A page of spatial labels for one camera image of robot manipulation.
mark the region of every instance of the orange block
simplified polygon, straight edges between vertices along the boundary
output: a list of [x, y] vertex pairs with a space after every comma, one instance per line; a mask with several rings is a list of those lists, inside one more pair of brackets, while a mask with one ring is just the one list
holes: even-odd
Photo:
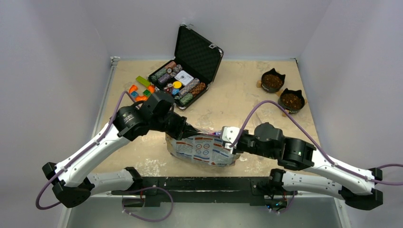
[[134, 100], [135, 101], [146, 101], [147, 99], [148, 99], [148, 97], [139, 95]]
[[148, 91], [150, 91], [150, 93], [154, 93], [155, 92], [155, 87], [153, 86], [153, 85], [149, 85], [148, 87], [147, 87], [147, 89], [148, 89]]
[[130, 89], [129, 89], [129, 93], [131, 94], [132, 92], [134, 92], [134, 91], [137, 91], [137, 86], [136, 85], [132, 85], [132, 87], [130, 87]]

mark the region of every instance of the white wall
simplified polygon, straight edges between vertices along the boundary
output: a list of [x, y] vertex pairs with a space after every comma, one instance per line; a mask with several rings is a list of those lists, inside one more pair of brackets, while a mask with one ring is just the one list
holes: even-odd
[[0, 53], [0, 227], [56, 227], [41, 167], [89, 139], [109, 55], [78, 0], [0, 1]]
[[225, 58], [299, 56], [331, 0], [83, 0], [113, 56], [173, 57], [178, 26], [224, 49]]
[[[402, 9], [400, 0], [334, 0], [299, 58], [323, 147], [358, 167], [403, 163]], [[384, 171], [390, 181], [402, 176]], [[350, 208], [353, 227], [402, 227], [403, 187], [376, 187], [384, 205]]]

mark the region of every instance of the black metal bar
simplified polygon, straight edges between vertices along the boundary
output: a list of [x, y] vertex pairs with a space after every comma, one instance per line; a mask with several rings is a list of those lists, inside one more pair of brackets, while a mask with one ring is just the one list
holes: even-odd
[[[143, 186], [167, 190], [175, 202], [186, 203], [249, 203], [250, 206], [266, 205], [265, 195], [282, 195], [282, 190], [268, 186], [269, 177], [142, 177]], [[132, 195], [130, 191], [112, 191], [113, 195]], [[158, 207], [170, 202], [162, 191], [147, 190], [146, 207]]]

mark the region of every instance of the bowl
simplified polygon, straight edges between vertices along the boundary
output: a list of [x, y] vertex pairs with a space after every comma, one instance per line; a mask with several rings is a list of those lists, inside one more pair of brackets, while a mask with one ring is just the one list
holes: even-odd
[[285, 79], [286, 75], [278, 73], [276, 69], [273, 68], [262, 75], [262, 88], [268, 93], [275, 93], [284, 85]]
[[289, 90], [286, 88], [278, 97], [278, 104], [290, 114], [299, 112], [305, 106], [305, 98], [302, 90]]

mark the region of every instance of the brown kibble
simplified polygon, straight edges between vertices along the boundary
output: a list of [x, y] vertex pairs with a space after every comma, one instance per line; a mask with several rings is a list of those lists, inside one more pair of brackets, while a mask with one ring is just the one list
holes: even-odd
[[264, 75], [262, 83], [273, 89], [278, 89], [283, 85], [283, 81], [276, 75]]
[[302, 101], [295, 94], [284, 94], [281, 96], [281, 101], [287, 108], [299, 110], [302, 108]]

